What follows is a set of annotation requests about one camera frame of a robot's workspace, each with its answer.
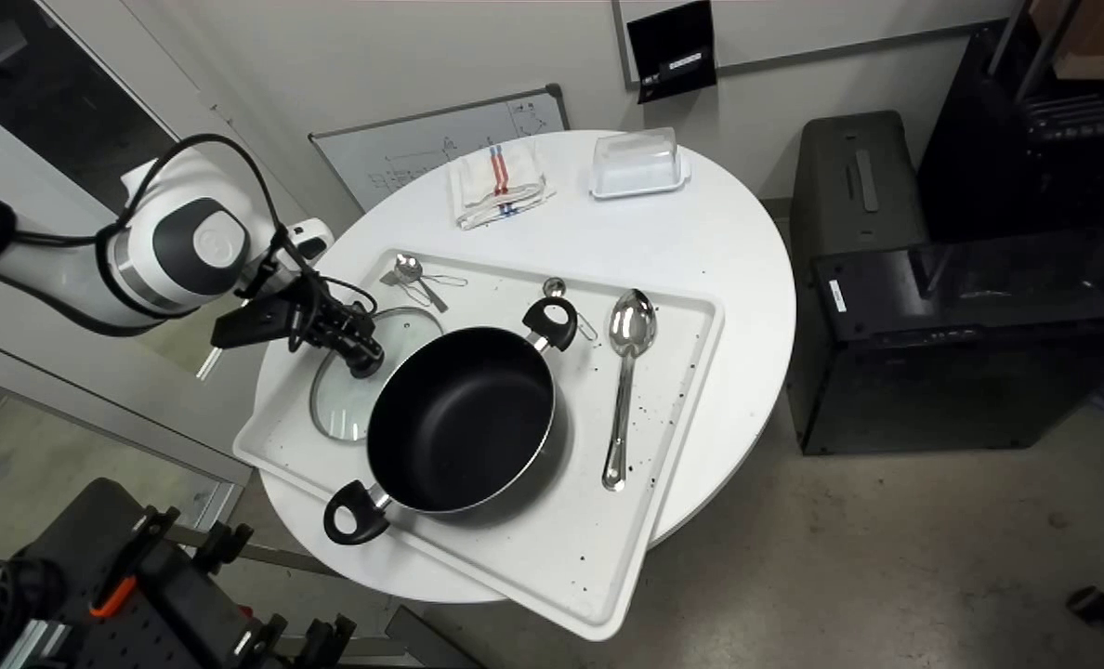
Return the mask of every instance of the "pan handle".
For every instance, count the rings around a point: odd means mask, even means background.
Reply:
[[[348,507],[358,517],[358,532],[342,532],[335,511]],[[373,501],[360,479],[345,483],[322,507],[322,532],[339,546],[373,542],[391,528],[385,511]]]
[[[547,345],[553,349],[570,349],[577,343],[579,330],[579,310],[577,304],[570,304],[563,297],[544,297],[535,302],[522,318],[521,318],[530,334],[547,336]]]

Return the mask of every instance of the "white round table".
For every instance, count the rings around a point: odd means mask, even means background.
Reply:
[[[679,148],[690,165],[679,193],[589,201],[584,175],[597,136],[606,134],[535,136],[553,196],[479,231],[452,227],[447,165],[438,165],[345,231],[322,255],[322,271],[366,267],[385,248],[428,248],[449,261],[492,255],[500,267],[522,265],[547,276],[603,276],[617,287],[670,279],[679,289],[716,294],[723,334],[654,528],[654,542],[663,542],[720,489],[762,434],[790,356],[796,287],[783,240],[758,196],[690,148]],[[272,364],[282,356],[265,356],[255,408],[268,402]],[[415,600],[498,600],[495,592],[428,561],[391,532],[366,546],[335,546],[318,528],[322,506],[316,497],[272,476],[265,476],[265,489],[303,548],[373,592]]]

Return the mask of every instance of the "gray floor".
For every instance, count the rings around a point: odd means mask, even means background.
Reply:
[[[106,438],[0,408],[0,553],[27,542],[86,476],[172,489]],[[249,506],[268,546],[288,546]],[[308,567],[242,564],[221,583],[252,608],[348,613],[366,636],[391,608]],[[650,548],[629,625],[589,646],[518,605],[415,605],[487,663],[769,663],[769,669],[1104,669],[1104,630],[1068,592],[1104,585],[1104,413],[1076,408],[1018,452],[799,457],[783,408],[752,460],[679,536]]]

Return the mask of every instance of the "black frying pan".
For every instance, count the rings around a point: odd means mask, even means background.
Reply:
[[[332,542],[373,542],[391,528],[385,501],[415,511],[466,511],[510,489],[547,449],[557,393],[544,349],[570,349],[577,308],[544,297],[522,310],[530,336],[498,327],[452,330],[413,354],[366,421],[366,463],[380,497],[360,479],[322,507]]]

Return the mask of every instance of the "spoon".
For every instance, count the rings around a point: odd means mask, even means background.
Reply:
[[[650,349],[659,334],[654,304],[645,294],[629,289],[610,322],[610,343],[622,356],[622,387],[617,387],[617,414],[612,414],[612,438],[610,452],[603,460],[603,488],[622,489],[629,476],[629,397],[632,397],[632,369],[636,356]]]
[[[428,302],[447,310],[447,302],[422,283],[422,261],[420,255],[409,255],[409,251],[399,251],[395,255],[395,271],[404,279],[404,283],[415,283]]]

